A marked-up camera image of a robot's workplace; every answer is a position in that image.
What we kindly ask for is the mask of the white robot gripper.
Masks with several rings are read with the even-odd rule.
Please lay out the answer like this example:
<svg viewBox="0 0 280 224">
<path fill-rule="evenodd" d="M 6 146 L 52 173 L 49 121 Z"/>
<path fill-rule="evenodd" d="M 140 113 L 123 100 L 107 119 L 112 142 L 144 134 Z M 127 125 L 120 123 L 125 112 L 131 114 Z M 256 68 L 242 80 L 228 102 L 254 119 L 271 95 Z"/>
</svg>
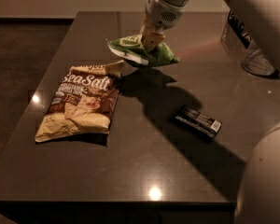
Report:
<svg viewBox="0 0 280 224">
<path fill-rule="evenodd" d="M 185 12 L 185 6 L 172 5 L 165 0 L 147 0 L 146 14 L 143 16 L 140 34 L 144 40 L 144 48 L 151 52 L 165 38 L 163 29 L 170 29 L 176 26 L 177 22 Z"/>
</svg>

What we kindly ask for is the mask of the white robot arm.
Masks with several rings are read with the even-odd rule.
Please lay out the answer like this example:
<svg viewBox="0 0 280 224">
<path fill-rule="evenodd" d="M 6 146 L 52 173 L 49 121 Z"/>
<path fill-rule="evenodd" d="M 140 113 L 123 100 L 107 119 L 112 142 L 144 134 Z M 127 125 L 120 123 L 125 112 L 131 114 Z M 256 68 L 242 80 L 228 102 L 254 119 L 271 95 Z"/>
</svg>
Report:
<svg viewBox="0 0 280 224">
<path fill-rule="evenodd" d="M 147 0 L 140 33 L 146 50 L 176 25 L 165 12 L 181 16 L 189 0 Z M 280 0 L 224 0 L 244 22 L 260 49 L 280 74 Z M 237 195 L 234 224 L 280 224 L 280 122 L 250 154 Z"/>
</svg>

